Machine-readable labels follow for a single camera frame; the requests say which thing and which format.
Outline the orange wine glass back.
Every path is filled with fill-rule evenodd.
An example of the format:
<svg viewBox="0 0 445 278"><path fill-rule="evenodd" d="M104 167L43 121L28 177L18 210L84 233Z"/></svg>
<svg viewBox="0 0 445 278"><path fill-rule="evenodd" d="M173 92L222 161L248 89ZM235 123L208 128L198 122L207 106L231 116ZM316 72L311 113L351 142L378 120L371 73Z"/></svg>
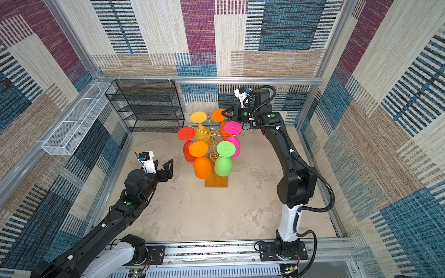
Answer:
<svg viewBox="0 0 445 278"><path fill-rule="evenodd" d="M212 113L212 121L218 123L218 133L222 140L226 141L229 138L230 134L226 132L225 125L228 123L227 118L223 115L223 108L215 110Z"/></svg>

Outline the pink wine glass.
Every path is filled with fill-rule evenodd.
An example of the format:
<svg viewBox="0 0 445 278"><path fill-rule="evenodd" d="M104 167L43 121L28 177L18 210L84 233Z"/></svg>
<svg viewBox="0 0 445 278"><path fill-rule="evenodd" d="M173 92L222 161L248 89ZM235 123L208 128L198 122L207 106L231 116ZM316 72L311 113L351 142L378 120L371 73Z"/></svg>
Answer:
<svg viewBox="0 0 445 278"><path fill-rule="evenodd" d="M232 158L237 158L241 154L241 144L238 139L238 135L242 132L242 126L238 122L228 122L224 126L224 130L226 133L228 133L230 136L226 139L226 141L229 141L233 143L235 146L235 154L231 156Z"/></svg>

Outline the green wine glass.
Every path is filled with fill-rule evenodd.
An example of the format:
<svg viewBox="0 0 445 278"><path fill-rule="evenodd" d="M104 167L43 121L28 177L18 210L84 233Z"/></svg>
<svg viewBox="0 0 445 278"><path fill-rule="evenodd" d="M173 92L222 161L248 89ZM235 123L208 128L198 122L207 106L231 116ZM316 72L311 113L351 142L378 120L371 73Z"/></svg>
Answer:
<svg viewBox="0 0 445 278"><path fill-rule="evenodd" d="M223 141L217 145L217 153L219 156L214 165L214 171L217 175L227 177L232 173L233 161L231 157L235 152L236 148L231 142Z"/></svg>

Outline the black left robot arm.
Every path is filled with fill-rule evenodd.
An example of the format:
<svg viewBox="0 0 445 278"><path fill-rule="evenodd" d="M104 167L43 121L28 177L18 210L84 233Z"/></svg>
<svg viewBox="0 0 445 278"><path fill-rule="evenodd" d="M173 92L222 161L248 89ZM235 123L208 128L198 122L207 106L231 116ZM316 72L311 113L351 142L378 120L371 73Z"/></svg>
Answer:
<svg viewBox="0 0 445 278"><path fill-rule="evenodd" d="M100 252L121 232L131 226L148 207L159 183L173 178L174 161L158 169L132 170L125 180L120 199L112 205L104 219L78 243L52 262L41 261L31 271L33 278L106 278L116 269L131 263L144 263L148 257L146 241L127 235L105 255Z"/></svg>

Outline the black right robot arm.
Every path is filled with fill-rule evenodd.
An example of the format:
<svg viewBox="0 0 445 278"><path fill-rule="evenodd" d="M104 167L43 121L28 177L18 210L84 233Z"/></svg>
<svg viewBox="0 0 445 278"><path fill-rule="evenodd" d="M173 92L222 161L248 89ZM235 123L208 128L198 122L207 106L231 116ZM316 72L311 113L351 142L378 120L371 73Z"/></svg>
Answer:
<svg viewBox="0 0 445 278"><path fill-rule="evenodd" d="M276 89L269 85L255 90L241 86L234 91L238 102L221 114L231 121L248 123L251 129L260 130L279 159L283 177L277 185L277 194L283 210L274 247L277 258L288 260L302 247L301 208L313 197L317 177L296 151L281 114L272 110L271 102L276 93Z"/></svg>

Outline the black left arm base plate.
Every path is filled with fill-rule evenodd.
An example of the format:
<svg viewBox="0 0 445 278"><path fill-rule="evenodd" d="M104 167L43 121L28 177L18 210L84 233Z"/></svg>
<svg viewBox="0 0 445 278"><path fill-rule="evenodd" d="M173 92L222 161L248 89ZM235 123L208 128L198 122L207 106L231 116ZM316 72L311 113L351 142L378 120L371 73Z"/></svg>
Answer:
<svg viewBox="0 0 445 278"><path fill-rule="evenodd" d="M164 245L149 245L146 246L146 252L142 266L152 267L162 265L165 257L166 246Z"/></svg>

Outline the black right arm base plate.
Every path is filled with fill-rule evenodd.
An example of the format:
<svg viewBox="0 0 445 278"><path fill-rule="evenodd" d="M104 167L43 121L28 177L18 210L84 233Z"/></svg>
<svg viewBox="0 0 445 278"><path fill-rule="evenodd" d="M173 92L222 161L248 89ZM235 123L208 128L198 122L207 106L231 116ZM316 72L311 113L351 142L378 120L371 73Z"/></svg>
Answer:
<svg viewBox="0 0 445 278"><path fill-rule="evenodd" d="M261 261L298 261L308 259L305 243L300 239L290 243L260 240L254 244L254 249L259 253Z"/></svg>

